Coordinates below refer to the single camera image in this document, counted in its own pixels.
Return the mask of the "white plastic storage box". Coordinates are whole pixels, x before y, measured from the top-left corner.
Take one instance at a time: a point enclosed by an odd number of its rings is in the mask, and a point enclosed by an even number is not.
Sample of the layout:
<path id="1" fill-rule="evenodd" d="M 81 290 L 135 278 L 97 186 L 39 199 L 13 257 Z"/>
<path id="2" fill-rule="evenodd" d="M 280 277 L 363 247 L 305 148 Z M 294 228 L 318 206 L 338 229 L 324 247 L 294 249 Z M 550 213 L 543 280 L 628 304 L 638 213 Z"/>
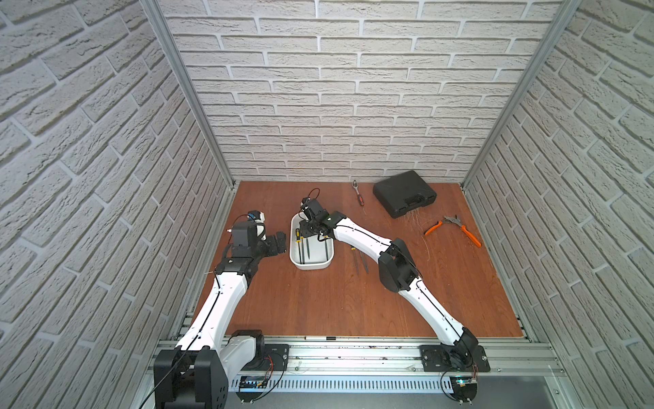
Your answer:
<path id="1" fill-rule="evenodd" d="M 323 243 L 323 238 L 319 236 L 313 236 L 311 238 L 302 237 L 302 251 L 304 257 L 304 264 L 299 264 L 298 254 L 296 247 L 296 235 L 295 229 L 300 227 L 300 221 L 304 219 L 300 214 L 294 215 L 291 219 L 291 238 L 289 245 L 289 254 L 290 259 L 293 264 L 301 270 L 320 270 L 326 269 L 330 266 L 334 255 L 334 240 L 329 239 L 330 247 L 330 260 L 325 262 L 325 247 Z"/>

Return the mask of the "yellow black file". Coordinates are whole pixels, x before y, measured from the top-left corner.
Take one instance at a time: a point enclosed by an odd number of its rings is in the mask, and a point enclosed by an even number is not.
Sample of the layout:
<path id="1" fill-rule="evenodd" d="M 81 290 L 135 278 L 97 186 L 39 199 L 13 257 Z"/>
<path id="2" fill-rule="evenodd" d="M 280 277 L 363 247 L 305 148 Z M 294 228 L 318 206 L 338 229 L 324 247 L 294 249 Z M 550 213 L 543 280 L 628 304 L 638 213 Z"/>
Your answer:
<path id="1" fill-rule="evenodd" d="M 304 264 L 304 257 L 303 257 L 303 251 L 302 251 L 302 236 L 300 232 L 300 228 L 295 229 L 295 235 L 296 235 L 296 247 L 297 247 L 297 254 L 298 254 L 298 262 L 299 264 Z"/>
<path id="2" fill-rule="evenodd" d="M 359 251 L 359 258 L 360 258 L 360 260 L 362 262 L 362 265 L 364 267 L 364 271 L 366 272 L 366 274 L 369 274 L 368 264 L 366 262 L 366 259 L 365 259 L 365 256 L 364 256 L 363 252 L 361 252 L 361 251 Z"/>
<path id="3" fill-rule="evenodd" d="M 360 257 L 359 257 L 359 251 L 358 251 L 357 249 L 355 249 L 354 247 L 352 247 L 352 248 L 351 248 L 351 253 L 352 253 L 352 256 L 353 256 L 353 260 L 354 260 L 355 273 L 356 273 L 357 276 L 360 276 L 360 270 L 359 270 L 359 260 L 360 260 Z"/>
<path id="4" fill-rule="evenodd" d="M 325 262 L 330 260 L 330 247 L 329 247 L 329 238 L 327 236 L 324 236 L 323 238 L 323 243 L 325 247 Z"/>

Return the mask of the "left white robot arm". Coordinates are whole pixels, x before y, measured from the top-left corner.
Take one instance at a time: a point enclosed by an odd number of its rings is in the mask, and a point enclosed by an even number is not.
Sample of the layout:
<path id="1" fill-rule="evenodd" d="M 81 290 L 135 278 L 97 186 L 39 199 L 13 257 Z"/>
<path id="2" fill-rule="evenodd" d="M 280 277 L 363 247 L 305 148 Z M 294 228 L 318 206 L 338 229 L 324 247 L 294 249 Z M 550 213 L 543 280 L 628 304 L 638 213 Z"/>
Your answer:
<path id="1" fill-rule="evenodd" d="M 259 330 L 235 332 L 226 347 L 221 343 L 261 260 L 286 252 L 286 235 L 268 237 L 264 220 L 260 211 L 250 211 L 230 229 L 232 241 L 209 275 L 211 292 L 187 335 L 158 353 L 154 387 L 141 407 L 152 400 L 155 408 L 223 408 L 238 372 L 262 358 L 265 340 Z"/>

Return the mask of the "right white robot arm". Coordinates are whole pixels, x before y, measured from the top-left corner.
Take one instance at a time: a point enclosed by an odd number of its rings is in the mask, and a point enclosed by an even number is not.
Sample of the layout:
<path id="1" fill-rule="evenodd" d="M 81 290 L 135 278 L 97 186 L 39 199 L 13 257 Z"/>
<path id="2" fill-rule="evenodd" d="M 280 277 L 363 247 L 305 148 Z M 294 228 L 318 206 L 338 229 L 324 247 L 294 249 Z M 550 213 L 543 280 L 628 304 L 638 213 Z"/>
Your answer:
<path id="1" fill-rule="evenodd" d="M 301 201 L 301 212 L 305 215 L 300 221 L 302 236 L 338 240 L 372 258 L 378 265 L 383 286 L 405 298 L 434 330 L 451 367 L 458 370 L 474 367 L 473 353 L 479 346 L 477 337 L 429 291 L 403 240 L 372 233 L 338 211 L 329 213 L 317 199 L 310 197 Z"/>

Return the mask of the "black plastic tool case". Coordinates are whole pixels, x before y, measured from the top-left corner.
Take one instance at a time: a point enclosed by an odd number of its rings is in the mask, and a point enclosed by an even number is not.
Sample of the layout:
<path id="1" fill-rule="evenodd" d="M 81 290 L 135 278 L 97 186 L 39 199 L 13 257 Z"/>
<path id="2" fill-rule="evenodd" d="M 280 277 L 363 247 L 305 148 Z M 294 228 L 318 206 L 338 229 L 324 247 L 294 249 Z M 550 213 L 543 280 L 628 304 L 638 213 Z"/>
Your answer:
<path id="1" fill-rule="evenodd" d="M 393 219 L 430 206 L 437 194 L 415 170 L 389 177 L 373 186 L 373 194 Z"/>

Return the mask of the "left controller board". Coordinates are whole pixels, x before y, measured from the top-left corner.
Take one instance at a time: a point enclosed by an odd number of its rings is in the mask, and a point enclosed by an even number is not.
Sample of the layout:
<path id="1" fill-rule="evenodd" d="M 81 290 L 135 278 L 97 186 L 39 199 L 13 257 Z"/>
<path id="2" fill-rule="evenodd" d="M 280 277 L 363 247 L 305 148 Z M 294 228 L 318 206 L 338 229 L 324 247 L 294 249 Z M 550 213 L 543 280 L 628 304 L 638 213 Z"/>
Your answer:
<path id="1" fill-rule="evenodd" d="M 259 375 L 246 375 L 238 379 L 236 394 L 242 403 L 256 402 L 271 390 L 269 378 Z"/>

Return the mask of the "controller board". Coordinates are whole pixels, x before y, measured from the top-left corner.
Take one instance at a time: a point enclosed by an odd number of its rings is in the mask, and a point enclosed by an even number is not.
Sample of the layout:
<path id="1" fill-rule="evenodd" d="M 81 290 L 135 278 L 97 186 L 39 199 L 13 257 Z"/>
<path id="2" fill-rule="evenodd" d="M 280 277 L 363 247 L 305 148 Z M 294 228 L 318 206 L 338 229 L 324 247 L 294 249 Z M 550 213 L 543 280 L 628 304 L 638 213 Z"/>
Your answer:
<path id="1" fill-rule="evenodd" d="M 459 404 L 472 404 L 478 393 L 478 383 L 473 378 L 450 378 L 449 397 Z"/>
<path id="2" fill-rule="evenodd" d="M 246 375 L 238 379 L 236 394 L 242 403 L 256 402 L 271 390 L 269 378 L 259 375 Z"/>

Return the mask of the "right controller board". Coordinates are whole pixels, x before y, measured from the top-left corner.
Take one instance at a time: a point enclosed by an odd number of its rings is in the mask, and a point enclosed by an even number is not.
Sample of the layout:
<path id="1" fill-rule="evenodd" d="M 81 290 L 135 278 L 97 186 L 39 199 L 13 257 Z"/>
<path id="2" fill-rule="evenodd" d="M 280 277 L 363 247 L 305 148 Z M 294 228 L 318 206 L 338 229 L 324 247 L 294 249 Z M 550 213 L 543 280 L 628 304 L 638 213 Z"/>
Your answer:
<path id="1" fill-rule="evenodd" d="M 478 383 L 473 378 L 450 378 L 449 397 L 459 404 L 472 404 L 478 393 Z"/>

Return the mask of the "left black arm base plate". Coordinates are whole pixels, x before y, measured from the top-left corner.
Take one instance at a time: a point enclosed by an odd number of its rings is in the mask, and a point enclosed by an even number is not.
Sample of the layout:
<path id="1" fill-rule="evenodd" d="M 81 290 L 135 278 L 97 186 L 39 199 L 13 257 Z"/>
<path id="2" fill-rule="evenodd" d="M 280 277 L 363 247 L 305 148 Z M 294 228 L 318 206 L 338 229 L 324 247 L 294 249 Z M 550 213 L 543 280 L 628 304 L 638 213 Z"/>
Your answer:
<path id="1" fill-rule="evenodd" d="M 288 367 L 289 344 L 266 344 L 264 350 L 257 352 L 255 358 L 246 364 L 243 372 L 265 372 L 272 369 L 274 373 L 281 373 Z"/>

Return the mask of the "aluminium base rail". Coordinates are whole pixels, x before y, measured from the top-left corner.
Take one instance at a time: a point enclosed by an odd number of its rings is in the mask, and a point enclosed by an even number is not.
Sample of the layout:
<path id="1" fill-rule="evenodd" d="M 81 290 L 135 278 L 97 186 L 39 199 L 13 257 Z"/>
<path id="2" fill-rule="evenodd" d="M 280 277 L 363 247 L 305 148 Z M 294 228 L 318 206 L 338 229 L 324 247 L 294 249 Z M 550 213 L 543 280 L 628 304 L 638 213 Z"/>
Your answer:
<path id="1" fill-rule="evenodd" d="M 281 373 L 241 372 L 269 378 L 272 392 L 311 393 L 451 393 L 450 378 L 473 378 L 482 389 L 492 378 L 542 378 L 548 386 L 565 377 L 565 369 L 548 344 L 522 338 L 483 338 L 490 372 L 426 373 L 419 347 L 436 345 L 434 338 L 410 337 L 268 337 L 266 344 L 289 344 L 288 367 Z"/>

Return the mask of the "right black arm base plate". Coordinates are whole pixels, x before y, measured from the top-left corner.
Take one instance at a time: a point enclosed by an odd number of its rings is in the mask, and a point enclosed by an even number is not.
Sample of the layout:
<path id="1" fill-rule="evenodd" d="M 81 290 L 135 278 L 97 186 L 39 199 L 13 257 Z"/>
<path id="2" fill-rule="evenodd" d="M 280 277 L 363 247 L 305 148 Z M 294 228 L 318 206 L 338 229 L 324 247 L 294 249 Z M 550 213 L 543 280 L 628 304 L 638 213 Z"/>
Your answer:
<path id="1" fill-rule="evenodd" d="M 472 372 L 489 373 L 489 358 L 482 346 L 468 351 L 447 345 L 421 345 L 419 347 L 421 363 L 426 373 Z"/>

